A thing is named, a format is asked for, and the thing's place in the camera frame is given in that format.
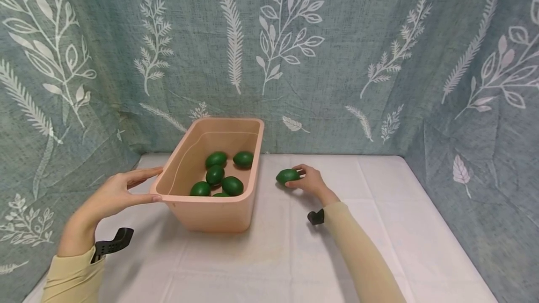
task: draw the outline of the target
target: white fern print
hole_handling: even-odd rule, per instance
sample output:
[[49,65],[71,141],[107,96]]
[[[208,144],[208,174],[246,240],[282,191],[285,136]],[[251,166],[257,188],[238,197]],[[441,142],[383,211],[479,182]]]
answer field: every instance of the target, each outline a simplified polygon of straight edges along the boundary
[[447,95],[449,95],[457,86],[457,84],[460,82],[460,79],[462,79],[462,76],[466,71],[468,70],[468,67],[472,60],[475,58],[475,55],[479,51],[479,48],[481,47],[481,44],[483,42],[483,39],[485,38],[485,35],[487,34],[487,30],[490,26],[490,23],[492,22],[492,18],[494,16],[494,12],[496,11],[496,5],[498,0],[487,0],[487,3],[485,4],[485,9],[483,9],[483,18],[481,19],[481,22],[479,23],[479,31],[477,35],[473,38],[473,40],[468,45],[468,48],[464,52],[464,54],[460,57],[457,65],[451,72],[448,79],[445,81],[444,84],[444,96],[441,99],[441,104],[445,102],[445,99]]
[[290,129],[293,132],[303,130],[306,133],[311,133],[311,132],[305,130],[301,123],[299,123],[298,121],[293,120],[291,118],[288,118],[287,116],[283,116],[283,123],[284,123],[284,125],[286,125],[286,127],[288,129]]
[[371,142],[372,140],[372,132],[370,129],[369,120],[367,119],[367,116],[365,116],[364,113],[361,112],[358,108],[352,107],[351,105],[347,105],[345,107],[347,111],[350,111],[352,115],[357,117],[359,119],[359,122],[361,123],[361,126],[363,127],[363,132],[365,132],[365,137],[367,137]]
[[468,194],[468,198],[471,199],[472,196],[468,190],[470,175],[459,155],[456,155],[455,160],[453,161],[453,180],[455,180],[457,183],[464,184],[466,187],[466,194]]
[[423,20],[429,16],[432,5],[425,5],[427,0],[419,0],[415,9],[411,9],[408,12],[407,23],[401,27],[401,37],[404,40],[404,44],[401,46],[397,39],[391,43],[391,56],[389,60],[387,52],[382,53],[380,61],[375,65],[371,63],[367,72],[369,78],[367,84],[361,90],[359,98],[363,97],[365,90],[371,83],[386,82],[391,79],[391,73],[401,70],[402,61],[412,57],[410,49],[417,43],[417,38],[425,30],[423,26]]
[[228,38],[228,77],[230,83],[241,95],[239,84],[241,83],[241,56],[243,48],[243,33],[241,32],[241,21],[234,0],[219,0],[223,9],[227,28]]
[[40,216],[40,210],[25,205],[26,199],[15,194],[15,199],[7,204],[12,209],[5,219],[7,224],[0,225],[0,231],[7,232],[1,241],[10,240],[11,244],[31,244],[32,247],[40,243],[52,243],[52,230],[49,230],[54,220],[54,212],[47,207]]
[[140,10],[145,17],[142,23],[150,33],[150,35],[145,35],[143,40],[150,50],[146,49],[146,47],[140,48],[142,59],[135,59],[135,67],[144,76],[144,92],[149,96],[148,80],[162,79],[165,73],[157,70],[157,68],[169,68],[170,66],[168,62],[159,59],[159,55],[171,56],[174,55],[174,51],[170,48],[165,48],[172,40],[171,37],[166,36],[172,26],[163,19],[163,14],[166,10],[164,1],[142,1]]
[[[32,3],[31,0],[0,0],[0,5],[15,12],[25,13],[29,20],[26,22],[10,17],[2,23],[13,32],[9,32],[9,36],[25,48],[24,54],[32,65],[48,77],[51,82],[54,82],[54,84],[43,83],[43,87],[49,93],[61,96],[63,102],[70,106],[84,128],[85,125],[80,118],[79,109],[89,104],[91,94],[89,91],[85,91],[82,84],[77,84],[78,88],[74,96],[70,85],[78,78],[95,79],[97,74],[93,69],[83,70],[83,68],[87,68],[88,60],[91,59],[84,37],[81,37],[81,53],[77,51],[77,47],[73,43],[67,47],[63,46],[65,44],[63,42],[64,34],[71,26],[79,26],[79,22],[70,2],[66,0],[53,1],[53,7],[51,7],[47,0],[35,0],[35,3]],[[37,19],[34,12],[36,6],[43,15],[40,19]],[[42,27],[49,24],[54,26],[53,35],[45,32],[45,29],[49,30],[49,28],[43,29]],[[32,35],[37,35],[45,43],[36,40]]]
[[401,120],[399,119],[399,116],[401,114],[401,111],[404,107],[404,104],[401,104],[400,107],[397,108],[397,111],[394,111],[392,113],[387,114],[387,118],[382,122],[382,139],[384,140],[383,144],[386,143],[386,140],[388,140],[395,131],[399,128],[401,125]]
[[28,264],[28,261],[25,261],[21,264],[15,264],[15,263],[12,263],[12,264],[4,264],[4,265],[1,265],[0,266],[0,275],[6,275],[6,274],[10,274],[12,272],[15,271],[15,269],[17,268],[20,268],[24,265]]
[[[532,23],[539,27],[539,0],[532,0],[530,16]],[[468,104],[455,119],[466,109],[490,111],[492,108],[488,104],[497,97],[496,93],[490,93],[493,89],[501,90],[507,103],[520,109],[526,109],[521,92],[526,89],[539,89],[539,77],[535,74],[539,65],[534,64],[539,58],[539,51],[531,53],[539,44],[539,30],[533,38],[530,38],[526,27],[510,26],[508,36],[515,44],[515,48],[520,45],[525,47],[524,51],[518,56],[515,49],[508,47],[506,36],[502,35],[498,41],[497,51],[492,52],[483,62],[480,82],[475,76],[472,77]]]
[[181,132],[187,131],[187,129],[185,129],[185,127],[181,125],[180,122],[178,122],[178,120],[174,118],[172,115],[170,115],[169,113],[166,113],[158,108],[154,108],[145,103],[139,103],[139,104],[141,105],[142,108],[148,110],[152,114],[166,119],[169,123],[171,123],[171,125],[173,125],[176,129],[180,130]]
[[28,122],[30,122],[39,133],[44,136],[51,136],[58,144],[63,143],[63,141],[56,136],[51,120],[45,116],[39,107],[37,107],[32,100],[32,96],[19,82],[13,69],[8,62],[4,61],[4,59],[0,59],[0,82],[4,84],[7,94],[17,102],[19,107],[21,107]]
[[210,115],[206,110],[207,107],[208,106],[206,105],[206,102],[200,102],[198,104],[198,108],[195,108],[194,110],[189,110],[189,112],[191,113],[189,118],[191,118],[194,122],[196,119],[209,117]]
[[271,5],[265,5],[260,8],[262,15],[259,16],[259,22],[262,25],[260,31],[260,47],[266,56],[264,60],[256,56],[256,62],[264,70],[264,84],[262,86],[262,95],[266,90],[266,83],[271,80],[278,80],[283,73],[280,72],[281,65],[275,65],[272,68],[272,61],[277,58],[284,59],[290,65],[299,65],[300,61],[289,52],[299,48],[301,52],[309,57],[316,56],[313,47],[317,47],[324,41],[324,38],[314,35],[305,39],[306,27],[293,39],[292,33],[287,33],[287,28],[298,17],[303,17],[308,23],[322,22],[322,17],[317,13],[324,1],[317,0],[272,0],[277,3],[277,10]]

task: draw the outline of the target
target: green ball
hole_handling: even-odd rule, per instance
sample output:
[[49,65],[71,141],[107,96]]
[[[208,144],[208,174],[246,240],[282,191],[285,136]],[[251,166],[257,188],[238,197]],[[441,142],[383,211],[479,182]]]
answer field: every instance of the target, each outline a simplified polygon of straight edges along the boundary
[[199,181],[191,187],[191,196],[207,197],[210,196],[211,186],[205,181]]
[[300,179],[300,174],[295,171],[294,169],[287,168],[279,172],[277,177],[275,178],[277,182],[279,182],[281,185],[285,186],[287,182],[291,180],[298,180]]
[[239,196],[243,193],[243,183],[236,177],[230,176],[223,179],[221,182],[223,191],[229,196]]
[[210,168],[213,165],[219,165],[224,167],[226,165],[226,159],[228,157],[226,156],[226,153],[223,151],[217,151],[208,156],[206,158],[206,168]]
[[213,165],[206,172],[206,182],[211,186],[216,186],[221,183],[223,177],[225,176],[225,169],[220,165]]
[[240,151],[238,152],[234,158],[234,164],[236,164],[238,167],[241,168],[249,168],[253,164],[253,159],[255,157],[253,154],[249,151]]

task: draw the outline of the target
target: pink plastic bin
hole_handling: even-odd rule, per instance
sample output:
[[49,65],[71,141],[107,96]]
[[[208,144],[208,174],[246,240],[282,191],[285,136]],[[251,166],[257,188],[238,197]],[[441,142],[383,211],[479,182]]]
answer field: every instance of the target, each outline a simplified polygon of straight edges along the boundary
[[[160,194],[174,215],[190,231],[211,233],[244,232],[251,225],[255,203],[256,175],[264,123],[255,118],[202,118],[192,123],[150,193]],[[189,196],[191,187],[205,180],[206,158],[215,151],[228,155],[225,176],[235,176],[244,185],[236,197]],[[233,157],[251,151],[251,169],[239,169]],[[212,194],[222,192],[215,189]]]

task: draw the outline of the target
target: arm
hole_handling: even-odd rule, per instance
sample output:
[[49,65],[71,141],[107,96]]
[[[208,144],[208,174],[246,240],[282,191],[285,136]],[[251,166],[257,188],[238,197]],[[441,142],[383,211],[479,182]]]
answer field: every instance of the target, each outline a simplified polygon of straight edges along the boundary
[[134,195],[128,189],[162,171],[135,170],[112,176],[71,216],[64,227],[57,255],[53,257],[43,303],[97,303],[104,259],[90,264],[95,253],[98,223],[127,207],[160,201],[159,196]]
[[305,177],[286,185],[312,193],[322,203],[325,226],[341,251],[361,303],[406,303],[382,255],[320,172],[307,165],[294,168]]

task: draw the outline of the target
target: beige sleeve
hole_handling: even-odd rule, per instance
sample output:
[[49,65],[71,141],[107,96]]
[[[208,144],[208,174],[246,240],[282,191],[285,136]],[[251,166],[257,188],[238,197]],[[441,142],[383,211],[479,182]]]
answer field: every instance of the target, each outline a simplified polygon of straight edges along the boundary
[[52,258],[42,303],[97,303],[104,258],[90,264],[95,247],[83,255]]
[[354,281],[361,303],[406,303],[382,255],[350,214],[337,202],[324,207],[325,226],[333,236]]

